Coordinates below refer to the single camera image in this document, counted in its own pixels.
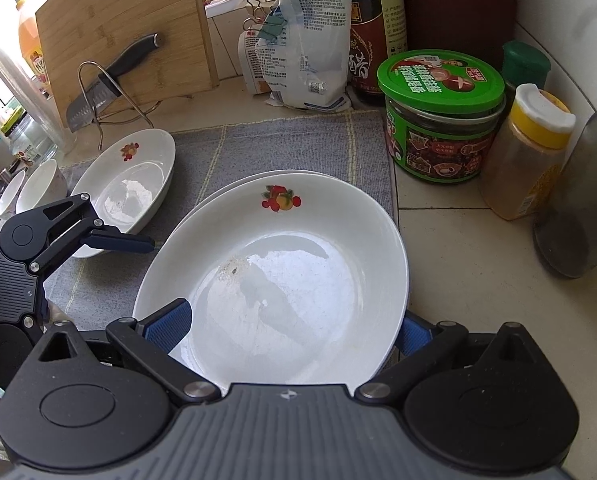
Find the white fruit plate back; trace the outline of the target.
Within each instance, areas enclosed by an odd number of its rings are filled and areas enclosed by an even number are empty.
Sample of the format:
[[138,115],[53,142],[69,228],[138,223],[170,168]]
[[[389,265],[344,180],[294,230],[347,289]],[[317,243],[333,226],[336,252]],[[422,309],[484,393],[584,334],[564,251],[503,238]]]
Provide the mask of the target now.
[[161,207],[172,182],[174,137],[162,129],[131,133],[85,170],[73,192],[87,194],[107,226],[137,234]]

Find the white fruit plate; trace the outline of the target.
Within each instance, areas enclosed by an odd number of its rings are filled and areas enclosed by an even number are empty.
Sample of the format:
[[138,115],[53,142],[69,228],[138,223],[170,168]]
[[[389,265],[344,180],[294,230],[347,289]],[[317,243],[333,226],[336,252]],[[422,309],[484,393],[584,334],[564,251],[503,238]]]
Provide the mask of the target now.
[[162,129],[131,133],[85,170],[73,192],[87,194],[107,226],[137,234],[161,207],[172,182],[174,137]]
[[391,214],[339,179],[285,172],[230,188],[177,226],[134,314],[186,299],[191,328],[172,356],[221,389],[355,389],[387,360],[408,295]]

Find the plain white bowl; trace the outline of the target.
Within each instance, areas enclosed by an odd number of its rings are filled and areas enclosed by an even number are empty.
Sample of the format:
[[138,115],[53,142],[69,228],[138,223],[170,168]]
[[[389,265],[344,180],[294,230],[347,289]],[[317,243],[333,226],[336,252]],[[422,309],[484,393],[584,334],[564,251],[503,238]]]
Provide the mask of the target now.
[[16,201],[15,213],[48,205],[67,196],[67,183],[55,159],[43,162],[27,179]]

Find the white floral bowl back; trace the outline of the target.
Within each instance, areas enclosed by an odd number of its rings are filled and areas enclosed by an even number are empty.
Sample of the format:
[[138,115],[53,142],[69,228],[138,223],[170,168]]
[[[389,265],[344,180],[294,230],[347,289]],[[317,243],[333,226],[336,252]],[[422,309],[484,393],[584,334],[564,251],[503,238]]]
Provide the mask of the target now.
[[4,189],[0,197],[0,221],[7,221],[14,216],[18,194],[21,192],[26,177],[25,169],[19,171]]

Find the glass jar green lid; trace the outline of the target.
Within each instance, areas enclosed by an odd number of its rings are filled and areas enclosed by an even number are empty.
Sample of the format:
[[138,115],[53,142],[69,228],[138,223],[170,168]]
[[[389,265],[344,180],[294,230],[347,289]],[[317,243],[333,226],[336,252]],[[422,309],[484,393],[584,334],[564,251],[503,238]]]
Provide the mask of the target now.
[[52,159],[58,152],[58,146],[48,137],[44,128],[21,106],[14,108],[0,130],[8,141],[12,155],[29,168]]

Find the clear plastic wrap roll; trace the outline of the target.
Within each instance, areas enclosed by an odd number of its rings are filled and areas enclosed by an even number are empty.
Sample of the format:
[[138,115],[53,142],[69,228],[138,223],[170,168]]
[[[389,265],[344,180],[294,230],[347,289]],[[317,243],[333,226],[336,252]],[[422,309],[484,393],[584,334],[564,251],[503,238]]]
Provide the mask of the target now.
[[53,96],[36,76],[29,76],[21,60],[1,48],[0,78],[63,154],[75,148],[76,136],[62,124]]

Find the clear bottle red cap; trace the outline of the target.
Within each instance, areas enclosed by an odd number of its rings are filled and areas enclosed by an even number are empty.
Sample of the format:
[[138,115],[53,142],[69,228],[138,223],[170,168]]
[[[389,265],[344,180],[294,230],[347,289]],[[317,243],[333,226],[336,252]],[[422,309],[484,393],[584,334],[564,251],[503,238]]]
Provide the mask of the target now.
[[545,268],[563,278],[597,266],[597,110],[535,219],[533,242]]

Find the yellow lid spice jar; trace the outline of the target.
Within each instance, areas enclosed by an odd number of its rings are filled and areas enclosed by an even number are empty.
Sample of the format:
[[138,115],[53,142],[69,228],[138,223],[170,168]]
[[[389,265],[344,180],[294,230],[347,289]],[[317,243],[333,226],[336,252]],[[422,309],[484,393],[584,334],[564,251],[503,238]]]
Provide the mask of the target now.
[[483,200],[495,214],[517,220],[545,203],[561,173],[575,123],[568,107],[536,84],[515,89],[479,181]]

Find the bamboo cutting board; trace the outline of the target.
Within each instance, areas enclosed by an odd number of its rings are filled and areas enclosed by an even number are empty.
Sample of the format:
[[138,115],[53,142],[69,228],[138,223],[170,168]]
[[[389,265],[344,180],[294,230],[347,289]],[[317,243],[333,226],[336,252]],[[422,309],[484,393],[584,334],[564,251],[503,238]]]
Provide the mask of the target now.
[[149,34],[157,34],[160,47],[120,78],[137,103],[192,96],[218,84],[203,0],[47,0],[36,22],[61,115],[100,67]]

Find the red clipped snack bag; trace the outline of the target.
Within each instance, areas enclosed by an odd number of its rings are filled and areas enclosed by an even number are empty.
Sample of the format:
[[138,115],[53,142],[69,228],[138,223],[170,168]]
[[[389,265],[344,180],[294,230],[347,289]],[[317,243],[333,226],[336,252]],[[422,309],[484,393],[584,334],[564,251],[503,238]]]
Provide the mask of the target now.
[[238,39],[238,56],[245,87],[252,96],[270,92],[256,54],[256,42],[273,4],[272,0],[245,0],[248,16],[242,23],[242,32]]

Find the green lid sauce jar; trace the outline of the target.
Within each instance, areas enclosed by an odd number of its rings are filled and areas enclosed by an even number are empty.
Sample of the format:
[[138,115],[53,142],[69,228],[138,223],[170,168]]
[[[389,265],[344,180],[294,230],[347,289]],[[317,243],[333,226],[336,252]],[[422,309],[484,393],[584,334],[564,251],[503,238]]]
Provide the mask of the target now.
[[506,105],[498,70],[471,55],[423,49],[391,56],[377,78],[397,166],[436,184],[463,183],[481,172]]

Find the white seasoning bag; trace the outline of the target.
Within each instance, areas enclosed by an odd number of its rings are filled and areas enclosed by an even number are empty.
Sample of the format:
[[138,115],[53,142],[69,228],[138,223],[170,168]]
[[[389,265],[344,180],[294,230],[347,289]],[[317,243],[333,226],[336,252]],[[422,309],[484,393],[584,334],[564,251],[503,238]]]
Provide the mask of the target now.
[[268,103],[316,113],[352,107],[347,96],[352,0],[277,0],[255,53]]

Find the dark soy sauce bottle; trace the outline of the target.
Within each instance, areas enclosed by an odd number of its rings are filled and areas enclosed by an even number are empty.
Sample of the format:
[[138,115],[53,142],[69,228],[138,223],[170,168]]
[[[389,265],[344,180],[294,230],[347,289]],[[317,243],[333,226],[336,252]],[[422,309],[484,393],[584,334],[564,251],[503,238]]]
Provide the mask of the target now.
[[406,49],[404,0],[352,0],[349,82],[359,101],[382,105],[378,68]]

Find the dark red knife block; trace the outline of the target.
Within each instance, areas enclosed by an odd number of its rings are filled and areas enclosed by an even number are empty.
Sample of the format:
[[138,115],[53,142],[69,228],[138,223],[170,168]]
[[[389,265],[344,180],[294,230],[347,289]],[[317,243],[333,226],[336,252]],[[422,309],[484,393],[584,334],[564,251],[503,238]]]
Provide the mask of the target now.
[[499,66],[518,0],[404,0],[410,50],[445,49]]

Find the black handled santoku knife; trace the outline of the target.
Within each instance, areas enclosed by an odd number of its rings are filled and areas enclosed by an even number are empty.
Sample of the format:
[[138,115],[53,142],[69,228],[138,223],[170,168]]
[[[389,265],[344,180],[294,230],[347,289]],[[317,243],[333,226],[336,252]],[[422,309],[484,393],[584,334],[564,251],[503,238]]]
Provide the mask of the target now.
[[143,36],[130,44],[93,82],[79,93],[67,107],[67,127],[76,132],[100,118],[100,113],[122,95],[120,77],[139,66],[152,52],[160,47],[157,32]]

